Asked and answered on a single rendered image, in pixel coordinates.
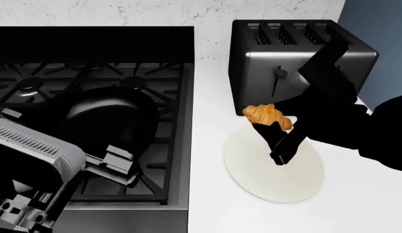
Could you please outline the round black stove burner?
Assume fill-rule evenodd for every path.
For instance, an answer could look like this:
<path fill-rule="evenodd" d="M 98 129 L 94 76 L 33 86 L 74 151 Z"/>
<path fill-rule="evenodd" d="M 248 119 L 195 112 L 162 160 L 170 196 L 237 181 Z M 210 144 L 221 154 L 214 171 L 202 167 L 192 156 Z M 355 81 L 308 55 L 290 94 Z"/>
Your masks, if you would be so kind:
<path fill-rule="evenodd" d="M 38 90 L 43 87 L 43 80 L 40 77 L 29 77 L 23 79 L 16 85 L 16 95 L 18 96 L 32 96 L 38 94 Z"/>
<path fill-rule="evenodd" d="M 146 87 L 146 81 L 143 77 L 130 76 L 122 79 L 119 83 L 119 87 L 142 90 Z"/>

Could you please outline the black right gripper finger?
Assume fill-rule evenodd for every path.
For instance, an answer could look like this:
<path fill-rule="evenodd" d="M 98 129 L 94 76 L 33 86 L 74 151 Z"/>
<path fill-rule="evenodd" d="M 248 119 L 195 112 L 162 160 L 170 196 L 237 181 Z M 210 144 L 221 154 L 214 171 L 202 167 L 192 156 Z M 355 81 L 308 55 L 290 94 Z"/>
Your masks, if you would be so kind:
<path fill-rule="evenodd" d="M 303 118 L 305 115 L 305 102 L 303 96 L 296 96 L 288 100 L 283 100 L 274 104 L 274 108 L 279 110 L 283 116 L 294 116 Z"/>
<path fill-rule="evenodd" d="M 263 137 L 271 149 L 270 157 L 276 165 L 288 164 L 296 155 L 299 145 L 307 137 L 300 129 L 292 129 L 290 133 L 283 131 L 278 122 L 271 126 L 252 124 L 253 128 Z"/>

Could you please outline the black cast iron stove grate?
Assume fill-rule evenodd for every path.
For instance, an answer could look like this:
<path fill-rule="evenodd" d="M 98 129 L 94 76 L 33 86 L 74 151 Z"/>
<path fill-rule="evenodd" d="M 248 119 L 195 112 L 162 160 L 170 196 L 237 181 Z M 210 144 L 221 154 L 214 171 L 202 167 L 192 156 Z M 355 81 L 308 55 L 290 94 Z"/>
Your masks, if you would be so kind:
<path fill-rule="evenodd" d="M 21 120 L 26 126 L 38 126 L 36 117 L 44 112 L 26 115 L 23 108 L 45 103 L 41 110 L 60 116 L 52 124 L 52 135 L 59 138 L 58 126 L 63 122 L 82 92 L 119 87 L 122 79 L 143 77 L 148 94 L 157 104 L 158 126 L 148 149 L 133 158 L 131 170 L 138 170 L 139 183 L 128 188 L 91 172 L 82 172 L 81 182 L 72 196 L 73 205 L 172 205 L 179 195 L 179 174 L 186 124 L 186 108 L 190 106 L 190 68 L 182 64 L 107 63 L 7 63 L 0 64 L 0 117 Z M 16 85 L 23 79 L 40 77 L 43 87 L 32 96 L 16 95 Z"/>

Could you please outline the black four-slot toaster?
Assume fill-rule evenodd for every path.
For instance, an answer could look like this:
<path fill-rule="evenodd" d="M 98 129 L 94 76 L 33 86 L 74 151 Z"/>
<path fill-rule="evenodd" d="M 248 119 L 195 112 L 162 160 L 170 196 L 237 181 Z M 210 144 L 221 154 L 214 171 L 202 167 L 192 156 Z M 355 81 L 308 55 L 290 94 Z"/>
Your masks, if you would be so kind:
<path fill-rule="evenodd" d="M 312 56 L 331 39 L 348 44 L 335 66 L 360 91 L 379 52 L 327 19 L 236 19 L 232 22 L 229 81 L 235 112 L 248 105 L 274 104 L 302 94 L 308 81 L 298 74 Z M 274 96 L 274 70 L 287 71 Z"/>

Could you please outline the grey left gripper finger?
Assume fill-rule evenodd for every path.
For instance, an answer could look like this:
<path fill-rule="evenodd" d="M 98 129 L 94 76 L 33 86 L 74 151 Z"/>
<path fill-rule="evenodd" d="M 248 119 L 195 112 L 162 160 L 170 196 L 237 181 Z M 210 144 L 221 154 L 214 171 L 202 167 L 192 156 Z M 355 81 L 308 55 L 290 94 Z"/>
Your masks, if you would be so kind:
<path fill-rule="evenodd" d="M 138 170 L 131 170 L 128 174 L 122 174 L 122 184 L 128 188 L 134 188 L 139 183 L 139 175 Z"/>
<path fill-rule="evenodd" d="M 133 164 L 133 155 L 128 151 L 109 145 L 103 162 L 117 168 L 130 168 Z"/>

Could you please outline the golden brown croissant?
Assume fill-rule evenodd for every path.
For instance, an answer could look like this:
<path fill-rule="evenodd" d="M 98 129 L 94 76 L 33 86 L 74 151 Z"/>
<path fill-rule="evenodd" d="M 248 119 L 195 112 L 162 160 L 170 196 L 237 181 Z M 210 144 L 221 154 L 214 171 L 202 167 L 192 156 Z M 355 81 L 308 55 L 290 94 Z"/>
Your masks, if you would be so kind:
<path fill-rule="evenodd" d="M 283 131 L 289 131 L 293 128 L 292 121 L 283 116 L 282 112 L 275 108 L 274 104 L 248 105 L 243 108 L 242 113 L 251 124 L 271 126 L 277 122 Z"/>

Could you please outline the black frying pan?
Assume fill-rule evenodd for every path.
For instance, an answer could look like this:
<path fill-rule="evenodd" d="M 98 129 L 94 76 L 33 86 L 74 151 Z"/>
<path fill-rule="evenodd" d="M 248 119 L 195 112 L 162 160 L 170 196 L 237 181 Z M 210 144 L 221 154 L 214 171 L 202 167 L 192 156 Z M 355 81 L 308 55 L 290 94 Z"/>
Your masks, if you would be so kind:
<path fill-rule="evenodd" d="M 103 158 L 109 146 L 140 157 L 154 140 L 158 109 L 145 93 L 121 87 L 84 91 L 58 126 L 60 139 Z"/>

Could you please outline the black toaster lever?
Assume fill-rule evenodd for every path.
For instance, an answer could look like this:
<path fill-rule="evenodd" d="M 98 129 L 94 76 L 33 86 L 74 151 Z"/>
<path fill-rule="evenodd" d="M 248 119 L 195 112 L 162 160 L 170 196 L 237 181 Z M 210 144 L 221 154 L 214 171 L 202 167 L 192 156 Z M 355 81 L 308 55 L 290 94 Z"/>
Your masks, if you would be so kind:
<path fill-rule="evenodd" d="M 278 85 L 278 81 L 285 79 L 287 77 L 288 73 L 287 71 L 281 69 L 281 66 L 279 65 L 277 69 L 274 70 L 274 83 L 273 83 L 273 90 L 271 93 L 271 96 L 274 96 L 276 92 L 276 87 Z"/>

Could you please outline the round white plate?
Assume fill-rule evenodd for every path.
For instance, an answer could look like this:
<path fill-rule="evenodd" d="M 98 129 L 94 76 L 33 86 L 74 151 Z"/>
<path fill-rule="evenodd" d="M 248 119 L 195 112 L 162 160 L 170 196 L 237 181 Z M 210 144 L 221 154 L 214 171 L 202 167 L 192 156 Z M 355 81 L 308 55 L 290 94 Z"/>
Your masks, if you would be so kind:
<path fill-rule="evenodd" d="M 322 159 L 308 141 L 286 165 L 275 164 L 271 149 L 248 124 L 233 133 L 223 146 L 230 176 L 247 192 L 274 203 L 297 203 L 314 196 L 324 182 Z"/>

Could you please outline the black gas stove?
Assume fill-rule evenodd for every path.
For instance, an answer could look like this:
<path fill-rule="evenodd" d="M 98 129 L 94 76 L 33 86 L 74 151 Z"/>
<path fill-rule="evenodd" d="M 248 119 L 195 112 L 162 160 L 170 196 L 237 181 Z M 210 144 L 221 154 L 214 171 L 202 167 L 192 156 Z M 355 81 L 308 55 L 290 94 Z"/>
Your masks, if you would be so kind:
<path fill-rule="evenodd" d="M 172 205 L 73 205 L 70 201 L 52 227 L 52 233 L 64 228 L 86 224 L 82 233 L 97 232 L 108 217 L 119 223 L 126 221 L 127 228 L 137 232 L 144 228 L 167 232 L 167 220 L 175 220 L 185 227 L 189 204 L 189 170 L 194 84 L 194 29 L 192 27 L 4 27 L 0 26 L 0 64 L 7 63 L 107 63 L 182 64 L 190 68 L 190 106 L 186 108 L 184 125 L 185 142 L 181 143 L 185 158 L 181 159 L 179 195 Z M 51 110 L 41 110 L 45 103 L 23 108 L 26 115 L 44 112 L 45 118 L 36 117 L 38 126 L 26 126 L 21 120 L 0 116 L 27 128 L 52 135 L 52 124 L 60 116 Z M 0 233 L 9 232 L 12 225 L 0 220 Z"/>

